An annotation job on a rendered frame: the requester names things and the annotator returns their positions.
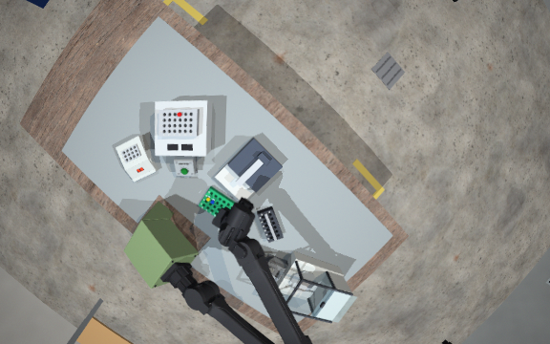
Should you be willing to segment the green tube rack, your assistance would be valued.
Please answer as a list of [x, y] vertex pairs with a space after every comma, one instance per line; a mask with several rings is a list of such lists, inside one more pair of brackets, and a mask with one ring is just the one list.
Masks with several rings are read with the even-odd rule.
[[[208, 196], [210, 196], [210, 201], [206, 201], [206, 198]], [[213, 204], [211, 204], [212, 199], [215, 200]], [[202, 198], [199, 206], [204, 210], [206, 210], [207, 212], [209, 212], [210, 214], [212, 214], [213, 216], [216, 216], [222, 207], [226, 206], [230, 209], [234, 203], [235, 203], [234, 201], [232, 201], [231, 199], [223, 195], [220, 191], [210, 186], [209, 190]]]

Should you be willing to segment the white dry block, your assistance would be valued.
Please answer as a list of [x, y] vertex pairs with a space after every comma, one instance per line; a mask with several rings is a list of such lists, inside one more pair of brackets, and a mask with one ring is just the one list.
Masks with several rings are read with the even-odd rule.
[[121, 144], [116, 150], [133, 182], [159, 170], [144, 135]]

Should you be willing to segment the grey bench mat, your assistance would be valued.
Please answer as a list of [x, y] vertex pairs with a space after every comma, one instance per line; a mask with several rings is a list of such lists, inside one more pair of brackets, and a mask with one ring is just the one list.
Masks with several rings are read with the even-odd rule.
[[[210, 100], [211, 151], [195, 176], [177, 176], [175, 156], [155, 156], [155, 102]], [[144, 135], [158, 171], [133, 182], [116, 147]], [[239, 202], [215, 175], [255, 137], [282, 165], [247, 198], [255, 219], [247, 237], [268, 254], [293, 251], [340, 267], [346, 282], [393, 236], [281, 122], [158, 17], [122, 58], [62, 152], [137, 223], [160, 195], [210, 237], [192, 268], [270, 318], [262, 300], [199, 206], [210, 186]], [[284, 238], [269, 243], [257, 211], [273, 207]]]

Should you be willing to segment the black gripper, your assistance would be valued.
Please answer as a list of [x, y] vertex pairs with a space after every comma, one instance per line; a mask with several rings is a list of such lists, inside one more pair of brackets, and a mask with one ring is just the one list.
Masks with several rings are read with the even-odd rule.
[[225, 208], [221, 208], [219, 213], [216, 215], [216, 217], [214, 218], [214, 220], [212, 221], [212, 225], [220, 228], [220, 223], [221, 223], [221, 219], [222, 219], [222, 216], [223, 214], [227, 211], [230, 211], [230, 209], [228, 207], [225, 207]]

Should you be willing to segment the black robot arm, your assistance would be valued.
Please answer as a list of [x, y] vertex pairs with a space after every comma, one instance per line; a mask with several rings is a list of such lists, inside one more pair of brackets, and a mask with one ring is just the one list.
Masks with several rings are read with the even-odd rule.
[[[255, 219], [253, 208], [254, 204], [247, 198], [241, 198], [238, 203], [233, 204], [230, 211], [226, 210], [220, 223], [219, 242], [229, 247], [228, 250], [234, 254], [239, 266], [243, 267], [284, 343], [312, 344], [309, 336], [303, 334], [285, 301], [269, 269], [260, 243], [247, 237]], [[190, 263], [174, 263], [160, 279], [162, 282], [170, 282], [175, 289], [178, 288], [191, 309], [200, 311], [203, 315], [209, 314], [242, 343], [275, 344], [226, 303], [216, 283], [210, 280], [198, 283], [192, 276], [191, 268]]]

